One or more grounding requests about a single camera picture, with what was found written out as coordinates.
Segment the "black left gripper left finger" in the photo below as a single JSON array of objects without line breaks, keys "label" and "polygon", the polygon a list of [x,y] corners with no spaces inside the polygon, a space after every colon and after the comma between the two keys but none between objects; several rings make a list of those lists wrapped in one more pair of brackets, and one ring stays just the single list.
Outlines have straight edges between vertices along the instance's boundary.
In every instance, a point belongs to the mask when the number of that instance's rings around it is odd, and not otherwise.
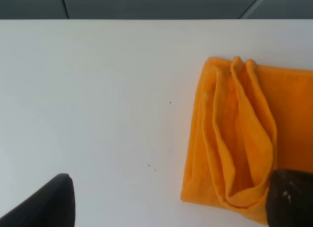
[{"label": "black left gripper left finger", "polygon": [[61,173],[0,218],[2,227],[74,227],[75,192],[69,174]]}]

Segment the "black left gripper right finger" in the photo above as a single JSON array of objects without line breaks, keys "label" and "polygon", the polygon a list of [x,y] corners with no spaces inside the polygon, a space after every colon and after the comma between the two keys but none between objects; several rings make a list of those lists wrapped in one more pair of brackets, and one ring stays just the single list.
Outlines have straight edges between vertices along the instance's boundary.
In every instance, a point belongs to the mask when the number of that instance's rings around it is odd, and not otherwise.
[{"label": "black left gripper right finger", "polygon": [[312,227],[313,174],[289,169],[273,171],[266,214],[270,227]]}]

